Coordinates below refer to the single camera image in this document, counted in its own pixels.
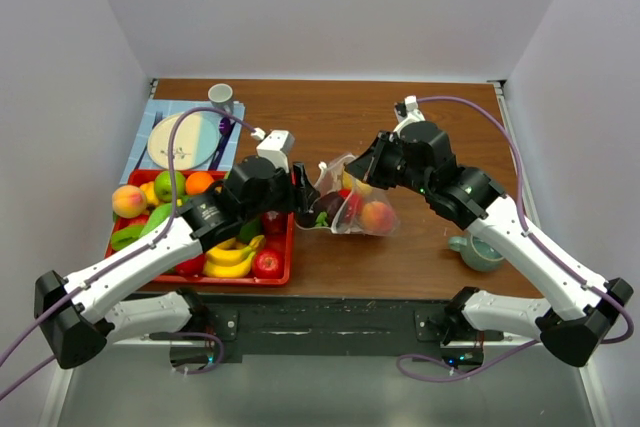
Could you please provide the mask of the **yellow lemon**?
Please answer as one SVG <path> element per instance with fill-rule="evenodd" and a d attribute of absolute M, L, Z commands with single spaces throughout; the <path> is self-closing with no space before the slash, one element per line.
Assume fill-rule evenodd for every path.
<path fill-rule="evenodd" d="M 344 189 L 355 191 L 364 197 L 373 193 L 373 188 L 370 185 L 356 179 L 346 171 L 342 172 L 341 183 Z"/>

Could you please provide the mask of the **red tomato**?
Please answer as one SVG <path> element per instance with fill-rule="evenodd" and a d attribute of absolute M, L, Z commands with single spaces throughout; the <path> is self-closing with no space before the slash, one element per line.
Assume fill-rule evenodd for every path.
<path fill-rule="evenodd" d="M 360 214 L 363 207 L 363 197 L 359 193 L 347 189 L 341 189 L 339 195 L 345 201 L 341 219 L 345 222 L 350 222 Z"/>

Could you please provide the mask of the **clear polka dot zip bag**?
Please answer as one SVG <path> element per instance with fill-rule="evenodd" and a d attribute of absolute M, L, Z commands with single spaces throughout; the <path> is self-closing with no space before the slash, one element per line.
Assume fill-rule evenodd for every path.
<path fill-rule="evenodd" d="M 354 159 L 354 155 L 347 153 L 328 163 L 319 163 L 311 209 L 295 215 L 299 228 L 378 237 L 396 232 L 400 222 L 384 192 L 346 172 L 347 164 Z"/>

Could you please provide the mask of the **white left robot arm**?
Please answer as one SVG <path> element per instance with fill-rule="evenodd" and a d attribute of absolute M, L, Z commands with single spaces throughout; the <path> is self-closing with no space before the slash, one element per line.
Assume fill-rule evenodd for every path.
<path fill-rule="evenodd" d="M 286 170 L 248 157 L 227 178 L 178 207 L 174 217 L 111 257 L 66 277 L 43 274 L 35 283 L 34 316 L 58 365 L 78 367 L 110 343 L 145 334 L 200 337 L 212 315 L 195 292 L 180 289 L 136 301 L 129 295 L 237 236 L 262 214 L 306 213 L 319 196 L 303 164 Z"/>

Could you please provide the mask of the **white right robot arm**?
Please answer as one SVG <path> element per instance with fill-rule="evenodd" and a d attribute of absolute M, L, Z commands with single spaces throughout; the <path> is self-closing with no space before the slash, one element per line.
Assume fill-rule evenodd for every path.
<path fill-rule="evenodd" d="M 539 341 L 557 359 L 582 367 L 633 294 L 626 281 L 590 271 L 521 219 L 498 182 L 457 163 L 448 135 L 432 122 L 379 132 L 345 170 L 372 187 L 421 195 L 438 216 L 494 248 L 542 295 L 516 298 L 465 287 L 445 307 L 446 341 L 502 331 Z"/>

